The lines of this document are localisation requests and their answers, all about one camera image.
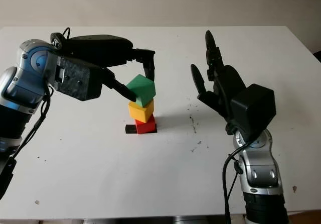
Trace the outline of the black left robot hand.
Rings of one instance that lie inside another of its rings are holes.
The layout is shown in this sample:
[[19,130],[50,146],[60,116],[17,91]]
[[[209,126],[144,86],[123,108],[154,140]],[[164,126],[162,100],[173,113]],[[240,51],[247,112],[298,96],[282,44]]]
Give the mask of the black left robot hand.
[[135,101],[137,95],[117,81],[109,67],[136,61],[142,64],[147,79],[154,81],[155,78],[155,51],[134,48],[133,43],[123,37],[86,35],[66,38],[61,43],[61,51],[65,56],[83,60],[103,69],[103,84],[131,101]]

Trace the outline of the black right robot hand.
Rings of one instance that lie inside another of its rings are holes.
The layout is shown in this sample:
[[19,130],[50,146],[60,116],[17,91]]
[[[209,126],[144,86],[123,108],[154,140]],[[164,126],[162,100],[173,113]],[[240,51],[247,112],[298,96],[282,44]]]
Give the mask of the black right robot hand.
[[204,79],[195,64],[191,64],[191,73],[198,91],[197,99],[215,110],[226,122],[233,119],[230,107],[231,99],[246,89],[236,69],[230,65],[224,65],[221,52],[216,46],[212,33],[205,33],[206,61],[208,65],[207,77],[213,82],[213,91],[207,91]]

